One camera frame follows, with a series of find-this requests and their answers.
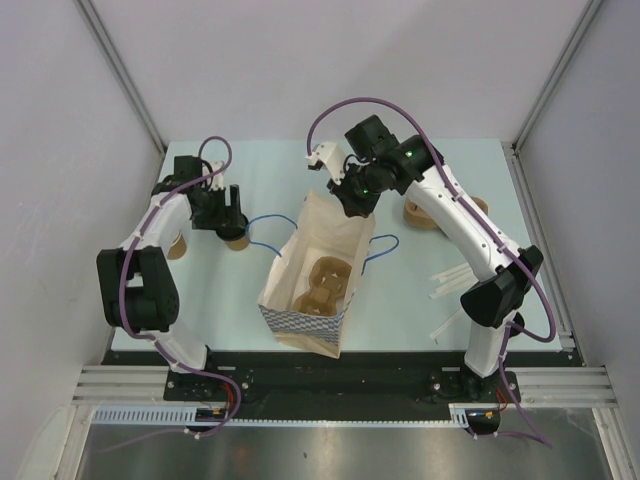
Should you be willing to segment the single brown paper cup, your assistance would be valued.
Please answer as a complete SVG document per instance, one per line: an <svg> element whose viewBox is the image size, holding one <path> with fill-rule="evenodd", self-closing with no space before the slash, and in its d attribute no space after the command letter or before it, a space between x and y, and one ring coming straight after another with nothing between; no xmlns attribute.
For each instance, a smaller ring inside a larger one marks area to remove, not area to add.
<svg viewBox="0 0 640 480"><path fill-rule="evenodd" d="M246 236L242 235L235 239L225 240L225 244L232 251L242 251L249 246L250 242Z"/></svg>

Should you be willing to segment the single brown pulp cup carrier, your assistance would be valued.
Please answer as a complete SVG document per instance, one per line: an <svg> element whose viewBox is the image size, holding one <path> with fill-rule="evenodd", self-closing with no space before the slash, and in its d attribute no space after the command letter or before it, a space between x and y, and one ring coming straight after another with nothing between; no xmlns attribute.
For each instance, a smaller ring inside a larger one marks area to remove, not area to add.
<svg viewBox="0 0 640 480"><path fill-rule="evenodd" d="M293 303L292 310L307 315L332 317L337 302L345 297L352 267L333 256L319 258L308 276L309 287Z"/></svg>

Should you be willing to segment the blue checkered paper bag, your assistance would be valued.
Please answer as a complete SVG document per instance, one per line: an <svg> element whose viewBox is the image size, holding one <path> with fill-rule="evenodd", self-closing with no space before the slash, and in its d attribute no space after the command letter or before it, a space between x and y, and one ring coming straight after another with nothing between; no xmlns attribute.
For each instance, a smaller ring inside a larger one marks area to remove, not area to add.
<svg viewBox="0 0 640 480"><path fill-rule="evenodd" d="M313 190L289 240L276 250L258 307L284 345L337 359L354 293L376 226L373 215L348 218Z"/></svg>

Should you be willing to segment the white straw front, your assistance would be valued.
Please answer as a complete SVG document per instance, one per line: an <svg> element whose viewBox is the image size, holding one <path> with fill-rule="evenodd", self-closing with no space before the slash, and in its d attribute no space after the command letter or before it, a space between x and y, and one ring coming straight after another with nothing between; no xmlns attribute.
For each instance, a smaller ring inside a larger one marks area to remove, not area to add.
<svg viewBox="0 0 640 480"><path fill-rule="evenodd" d="M462 309L457 310L453 315L451 315L447 320L445 320L438 328L430 333L430 338L438 343L438 338L449 328L451 327L457 320L463 318L465 313Z"/></svg>

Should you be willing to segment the single black cup lid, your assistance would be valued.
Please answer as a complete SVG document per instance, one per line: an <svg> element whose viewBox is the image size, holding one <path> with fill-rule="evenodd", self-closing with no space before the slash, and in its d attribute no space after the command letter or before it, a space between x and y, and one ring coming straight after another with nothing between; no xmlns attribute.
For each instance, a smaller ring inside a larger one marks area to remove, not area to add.
<svg viewBox="0 0 640 480"><path fill-rule="evenodd" d="M216 235L225 242L237 241L245 236L248 219L241 215L235 220L231 220L227 225L219 226L215 229Z"/></svg>

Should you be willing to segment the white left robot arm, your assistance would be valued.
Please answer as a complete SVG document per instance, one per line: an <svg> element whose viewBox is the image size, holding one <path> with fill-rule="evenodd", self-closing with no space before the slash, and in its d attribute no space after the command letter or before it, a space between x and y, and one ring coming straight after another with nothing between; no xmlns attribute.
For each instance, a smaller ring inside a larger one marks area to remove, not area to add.
<svg viewBox="0 0 640 480"><path fill-rule="evenodd" d="M109 325L151 343L197 398L214 397L221 376L206 366L208 348L180 319L180 299L169 261L186 252L187 230L211 231L227 247L248 246L247 217L239 186L224 185L227 164L178 156L174 171L156 184L134 232L96 259L104 315Z"/></svg>

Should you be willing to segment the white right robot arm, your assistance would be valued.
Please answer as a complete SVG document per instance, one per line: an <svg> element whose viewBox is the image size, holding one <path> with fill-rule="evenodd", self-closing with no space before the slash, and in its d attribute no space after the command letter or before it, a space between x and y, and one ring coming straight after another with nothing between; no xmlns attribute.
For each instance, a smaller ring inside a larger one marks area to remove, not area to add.
<svg viewBox="0 0 640 480"><path fill-rule="evenodd" d="M499 231L458 184L440 152L423 132L399 141L372 115L345 135L360 165L347 165L335 143L308 145L311 169L329 171L329 191L349 217L368 217L388 191L405 194L429 214L469 264L476 282L460 298L471 319L471 334L461 376L463 393L484 401L497 389L494 374L506 358L506 345L525 296L539 290L536 275L543 254L522 248Z"/></svg>

